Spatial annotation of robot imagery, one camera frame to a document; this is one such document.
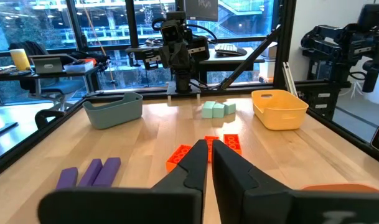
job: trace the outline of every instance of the lego brick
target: lego brick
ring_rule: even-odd
[[[102,169],[102,161],[101,159],[93,159],[91,164],[88,166],[85,171],[82,179],[78,183],[79,187],[89,187],[92,186],[96,177],[100,173]]]
[[[77,167],[71,167],[61,171],[56,189],[76,187],[78,170]]]
[[[166,161],[166,170],[171,172],[191,148],[192,146],[180,145]]]
[[[236,103],[233,102],[224,102],[225,106],[225,115],[233,114],[236,111]]]
[[[224,118],[225,109],[221,103],[216,103],[213,106],[213,118]]]
[[[118,157],[107,159],[92,186],[111,187],[120,165],[121,161]]]
[[[224,143],[241,155],[241,146],[239,143],[239,136],[237,134],[224,134]]]
[[[220,138],[217,136],[204,136],[204,139],[207,142],[208,147],[208,162],[212,161],[212,147],[213,147],[213,140],[219,140]]]
[[[202,108],[202,118],[213,118],[214,101],[206,101]]]

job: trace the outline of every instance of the yellow bottle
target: yellow bottle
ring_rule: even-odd
[[[25,49],[14,49],[14,50],[10,50],[9,52],[11,53],[11,57],[18,70],[30,69],[30,63],[29,63],[29,59],[27,59]]]

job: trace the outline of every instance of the mint green block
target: mint green block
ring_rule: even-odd
[[[214,104],[213,107],[213,118],[223,118],[225,115],[224,105],[221,103]]]
[[[225,114],[233,114],[236,111],[236,103],[225,102],[223,103],[225,106]]]
[[[202,118],[213,118],[214,101],[206,101],[202,108]]]

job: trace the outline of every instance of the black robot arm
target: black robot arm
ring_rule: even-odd
[[[379,5],[365,5],[356,24],[344,28],[316,26],[302,38],[301,46],[306,48],[303,55],[326,61],[332,82],[346,82],[352,66],[363,56],[371,58],[363,65],[367,71],[363,91],[372,92],[379,74]]]

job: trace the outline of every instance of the purple block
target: purple block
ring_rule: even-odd
[[[88,166],[87,171],[85,171],[82,179],[78,183],[79,187],[89,187],[92,186],[96,177],[102,169],[102,161],[100,159],[93,159],[90,166]]]
[[[107,159],[92,186],[111,187],[117,171],[119,170],[120,164],[120,158]]]
[[[69,187],[76,187],[78,170],[76,167],[64,169],[60,173],[60,177],[57,184],[58,189],[64,189]]]

